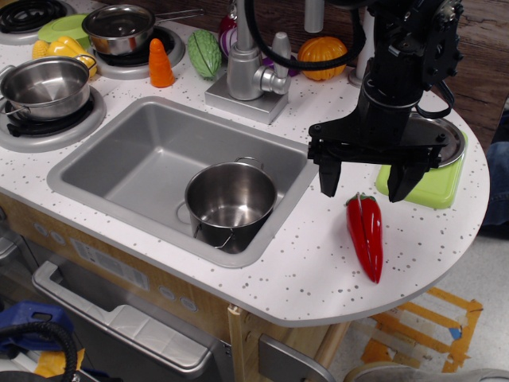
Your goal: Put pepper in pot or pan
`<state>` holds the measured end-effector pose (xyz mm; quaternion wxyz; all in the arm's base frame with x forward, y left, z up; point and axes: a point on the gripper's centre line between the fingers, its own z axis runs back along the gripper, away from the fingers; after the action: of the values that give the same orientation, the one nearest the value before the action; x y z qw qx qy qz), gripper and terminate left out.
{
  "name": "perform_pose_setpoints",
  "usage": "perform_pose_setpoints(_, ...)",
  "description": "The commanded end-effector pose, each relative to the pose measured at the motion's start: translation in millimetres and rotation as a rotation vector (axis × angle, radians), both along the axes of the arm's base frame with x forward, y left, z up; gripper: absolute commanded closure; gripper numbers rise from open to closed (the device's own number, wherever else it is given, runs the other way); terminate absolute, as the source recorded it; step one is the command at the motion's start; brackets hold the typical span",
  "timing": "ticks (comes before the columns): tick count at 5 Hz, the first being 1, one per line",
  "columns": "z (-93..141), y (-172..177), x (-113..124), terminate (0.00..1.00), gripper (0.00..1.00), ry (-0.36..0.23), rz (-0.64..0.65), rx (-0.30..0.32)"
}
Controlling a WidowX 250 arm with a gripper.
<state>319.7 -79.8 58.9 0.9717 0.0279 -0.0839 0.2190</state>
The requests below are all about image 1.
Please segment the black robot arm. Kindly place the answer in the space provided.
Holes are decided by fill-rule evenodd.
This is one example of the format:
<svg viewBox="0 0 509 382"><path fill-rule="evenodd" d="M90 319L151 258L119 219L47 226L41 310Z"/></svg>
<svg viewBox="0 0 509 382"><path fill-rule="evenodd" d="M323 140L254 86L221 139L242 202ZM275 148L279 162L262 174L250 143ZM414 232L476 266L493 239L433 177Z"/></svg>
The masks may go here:
<svg viewBox="0 0 509 382"><path fill-rule="evenodd" d="M440 119L455 98L445 79L463 56L457 26L459 1L376 1L375 54L368 61L356 108L349 115L309 128L308 157L319 167L323 194L336 193L344 162L390 166L390 201L403 200L438 167L447 138L411 121L416 111Z"/></svg>

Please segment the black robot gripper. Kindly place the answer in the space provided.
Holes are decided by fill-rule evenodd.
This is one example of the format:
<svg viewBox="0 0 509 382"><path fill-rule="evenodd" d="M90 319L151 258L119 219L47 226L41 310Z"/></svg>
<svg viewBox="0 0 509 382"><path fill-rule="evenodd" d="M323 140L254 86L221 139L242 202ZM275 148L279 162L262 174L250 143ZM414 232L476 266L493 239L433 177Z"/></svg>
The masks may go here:
<svg viewBox="0 0 509 382"><path fill-rule="evenodd" d="M308 157L319 165L321 192L334 197L342 162L392 165L387 180L390 202L404 200L437 166L445 140L431 128L413 127L410 115L423 93L437 86L453 101L445 84L450 60L372 58L352 113L309 128Z"/></svg>

